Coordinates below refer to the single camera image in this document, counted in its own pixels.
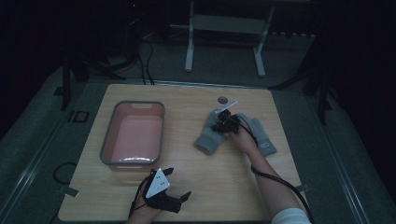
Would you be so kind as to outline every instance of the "translucent tray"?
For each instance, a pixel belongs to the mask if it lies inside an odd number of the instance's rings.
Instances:
[[[114,171],[151,168],[159,160],[164,106],[160,102],[120,102],[113,111],[100,153]]]

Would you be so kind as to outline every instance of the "gray fabric glove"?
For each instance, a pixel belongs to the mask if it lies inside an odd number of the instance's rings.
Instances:
[[[218,115],[215,114],[215,111],[212,111],[207,117],[201,135],[194,142],[194,146],[203,151],[206,155],[212,155],[216,148],[226,139],[223,133],[214,132],[210,128],[210,126],[215,125],[217,121]]]
[[[259,151],[263,156],[276,153],[276,148],[262,127],[262,123],[259,119],[250,119],[248,116],[241,113],[237,114],[237,116],[241,119],[241,122],[246,123],[247,128],[250,128],[251,132],[256,137]]]

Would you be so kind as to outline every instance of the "wooden table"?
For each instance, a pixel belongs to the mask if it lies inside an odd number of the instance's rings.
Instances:
[[[65,196],[59,218],[64,221],[126,220],[145,172],[112,172],[99,159],[106,129],[116,103],[123,100],[160,101],[165,106],[161,168],[174,167],[168,176],[169,196],[192,191],[178,214],[162,212],[156,221],[266,220],[268,213],[246,156],[230,140],[212,156],[193,146],[217,99],[238,100],[232,113],[261,120],[277,153],[268,156],[275,170],[292,185],[300,185],[271,92],[257,89],[143,86],[113,84],[107,88],[92,125],[70,187],[76,198]]]

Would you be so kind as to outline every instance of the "small round object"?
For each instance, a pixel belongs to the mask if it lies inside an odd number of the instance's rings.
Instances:
[[[220,97],[218,98],[218,102],[221,103],[222,105],[225,105],[225,104],[228,103],[228,99],[227,99],[227,97],[225,97],[225,96],[220,96]]]

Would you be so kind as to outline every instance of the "metal frame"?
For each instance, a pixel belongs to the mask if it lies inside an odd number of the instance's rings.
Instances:
[[[187,46],[187,56],[184,70],[192,71],[192,63],[194,56],[194,30],[209,30],[222,32],[237,32],[244,34],[261,35],[260,42],[257,47],[253,48],[254,59],[256,61],[257,72],[259,77],[265,76],[264,65],[262,62],[262,48],[265,38],[268,35],[271,20],[273,18],[275,7],[271,7],[266,20],[232,18],[221,16],[208,16],[194,14],[194,1],[190,0],[190,29],[189,29],[189,45]]]

